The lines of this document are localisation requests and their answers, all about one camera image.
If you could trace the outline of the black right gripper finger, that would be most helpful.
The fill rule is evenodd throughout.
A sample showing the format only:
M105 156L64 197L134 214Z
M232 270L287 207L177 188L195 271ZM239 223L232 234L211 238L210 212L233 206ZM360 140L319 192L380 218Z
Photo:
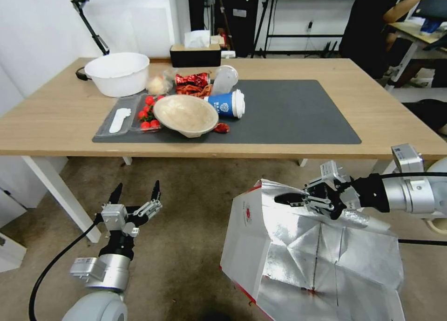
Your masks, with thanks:
M308 195L327 195L327 183L325 181L314 181L305 184L304 191Z
M319 198L308 193L288 192L276 195L274 201L290 207L307 207L313 209L332 210L332 202L328 198Z

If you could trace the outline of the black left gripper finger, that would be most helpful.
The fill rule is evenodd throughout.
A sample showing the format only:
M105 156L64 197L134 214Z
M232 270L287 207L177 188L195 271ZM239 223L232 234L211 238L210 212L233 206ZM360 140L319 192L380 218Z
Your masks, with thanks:
M160 198L160 181L156 180L151 194L151 200L135 210L134 216L138 216L140 218L147 217L148 219L153 218L163 207Z
M111 192L108 201L103 204L106 205L117 205L119 204L119 200L122 194L123 183L119 183L117 187Z

